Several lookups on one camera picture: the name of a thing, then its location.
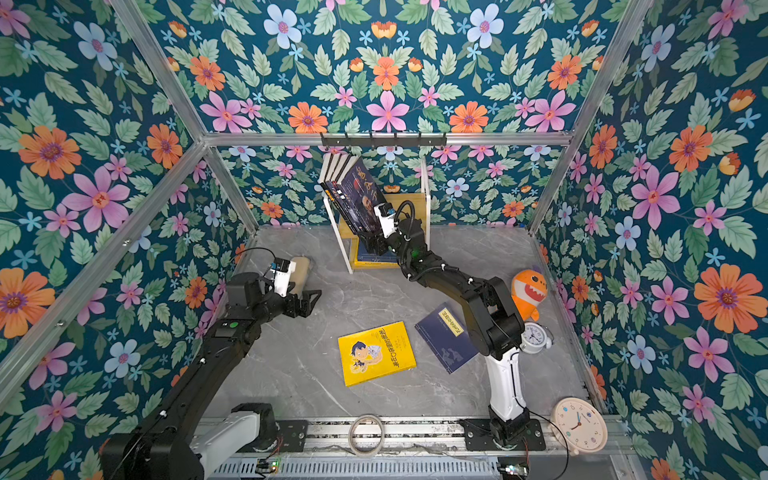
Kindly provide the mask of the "yellow cartoon cover book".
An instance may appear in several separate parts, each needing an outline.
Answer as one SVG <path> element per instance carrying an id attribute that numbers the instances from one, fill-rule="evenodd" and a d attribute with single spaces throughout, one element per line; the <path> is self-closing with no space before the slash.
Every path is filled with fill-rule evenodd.
<path id="1" fill-rule="evenodd" d="M 338 347 L 347 387 L 417 367 L 402 321 L 339 337 Z"/>

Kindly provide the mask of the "navy book small label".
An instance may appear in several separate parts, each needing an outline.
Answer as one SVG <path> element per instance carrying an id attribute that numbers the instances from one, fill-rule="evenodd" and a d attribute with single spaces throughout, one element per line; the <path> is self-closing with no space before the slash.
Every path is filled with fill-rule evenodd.
<path id="1" fill-rule="evenodd" d="M 398 266 L 397 256 L 390 249 L 383 254 L 377 254 L 369 251 L 362 240 L 358 241 L 357 252 L 353 258 L 355 264 L 360 267 L 378 267 L 388 268 L 390 265 Z"/>

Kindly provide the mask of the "black wolf cover book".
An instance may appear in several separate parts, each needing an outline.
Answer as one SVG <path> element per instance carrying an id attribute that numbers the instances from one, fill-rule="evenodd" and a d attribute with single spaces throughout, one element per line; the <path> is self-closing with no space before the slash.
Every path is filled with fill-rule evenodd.
<path id="1" fill-rule="evenodd" d="M 356 156 L 348 153 L 333 154 L 329 160 L 326 180 L 330 183 L 331 191 L 337 203 L 343 208 L 349 228 L 355 235 L 367 232 L 366 215 L 362 212 L 360 194 L 353 186 L 352 167 L 357 161 Z"/>

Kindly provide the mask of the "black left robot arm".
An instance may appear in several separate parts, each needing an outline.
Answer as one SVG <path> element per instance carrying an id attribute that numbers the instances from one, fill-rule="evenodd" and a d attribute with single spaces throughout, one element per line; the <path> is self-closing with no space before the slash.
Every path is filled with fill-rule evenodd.
<path id="1" fill-rule="evenodd" d="M 114 434 L 101 454 L 107 479 L 206 479 L 240 448 L 277 437 L 272 407 L 245 403 L 202 436 L 196 428 L 219 387 L 274 318 L 308 317 L 322 293 L 304 287 L 308 261 L 295 258 L 268 279 L 257 272 L 234 275 L 226 307 L 208 329 L 186 372 L 161 403 L 130 433 Z"/>

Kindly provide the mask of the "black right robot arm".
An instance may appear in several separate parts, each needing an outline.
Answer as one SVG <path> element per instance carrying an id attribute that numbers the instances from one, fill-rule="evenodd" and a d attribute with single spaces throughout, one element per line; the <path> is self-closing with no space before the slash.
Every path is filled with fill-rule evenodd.
<path id="1" fill-rule="evenodd" d="M 364 236 L 366 247 L 378 254 L 394 253 L 408 281 L 438 290 L 461 306 L 469 339 L 485 357 L 491 437 L 502 448 L 514 446 L 527 429 L 530 411 L 519 369 L 525 325 L 510 289 L 498 277 L 471 276 L 448 264 L 429 249 L 421 222 L 413 216 L 400 220 L 389 211 L 379 224 L 379 233 Z"/>

